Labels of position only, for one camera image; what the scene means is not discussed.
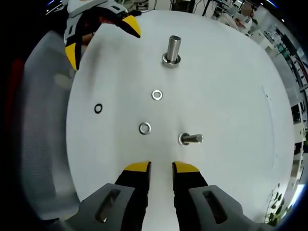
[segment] white tabletop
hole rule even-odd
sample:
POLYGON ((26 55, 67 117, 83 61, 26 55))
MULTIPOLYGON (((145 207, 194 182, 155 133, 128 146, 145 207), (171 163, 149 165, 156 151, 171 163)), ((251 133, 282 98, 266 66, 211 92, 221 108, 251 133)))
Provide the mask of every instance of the white tabletop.
POLYGON ((66 135, 79 199, 130 163, 151 160, 143 230, 178 230, 171 163, 180 160, 262 222, 271 190, 287 187, 294 150, 290 104, 272 61, 240 32, 198 15, 151 11, 137 21, 140 39, 102 25, 74 79, 66 135), (182 38, 175 69, 161 65, 171 35, 182 38), (160 101, 151 98, 155 89, 160 101), (150 134, 139 133, 141 122, 150 134), (204 142, 180 146, 183 132, 204 142))

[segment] metal washer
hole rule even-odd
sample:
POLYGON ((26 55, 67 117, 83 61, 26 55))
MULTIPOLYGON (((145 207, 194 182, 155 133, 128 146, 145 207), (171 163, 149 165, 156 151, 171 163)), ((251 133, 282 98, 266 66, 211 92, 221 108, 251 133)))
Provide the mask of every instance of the metal washer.
POLYGON ((162 93, 160 90, 154 90, 154 91, 152 92, 152 98, 153 98, 154 100, 161 100, 162 97, 163 97, 163 93, 162 93))
POLYGON ((139 125, 139 132, 142 134, 142 135, 147 135, 147 134, 150 134, 152 131, 152 127, 149 123, 147 122, 142 122, 140 125, 139 125), (147 126, 148 127, 148 130, 147 131, 144 131, 143 130, 143 127, 144 126, 147 126))

